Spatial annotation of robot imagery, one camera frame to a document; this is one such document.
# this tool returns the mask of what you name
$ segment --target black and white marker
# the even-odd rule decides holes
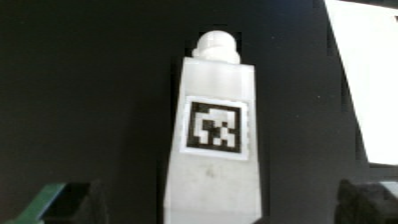
[[[164,190],[164,224],[250,224],[260,218],[253,66],[207,32],[182,62]]]

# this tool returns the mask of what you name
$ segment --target black background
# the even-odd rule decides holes
[[[255,65],[262,212],[330,224],[367,168],[319,0],[0,1],[0,222],[45,183],[101,179],[115,224],[161,223],[180,58],[232,33]]]

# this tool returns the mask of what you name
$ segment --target white cap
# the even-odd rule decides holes
[[[227,32],[214,30],[200,36],[191,55],[193,58],[239,64],[236,42]]]

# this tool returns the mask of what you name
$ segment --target dark green object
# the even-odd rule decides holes
[[[5,222],[5,224],[44,224],[40,216],[53,203],[53,200],[56,199],[63,187],[65,184],[49,184],[44,186],[21,215],[17,216],[15,220]]]
[[[13,220],[5,224],[106,224],[99,182],[49,184]]]

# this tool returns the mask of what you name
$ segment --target green object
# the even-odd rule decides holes
[[[17,218],[5,222],[5,224],[44,224],[40,216],[63,190],[65,184],[49,184],[44,186],[28,207]]]

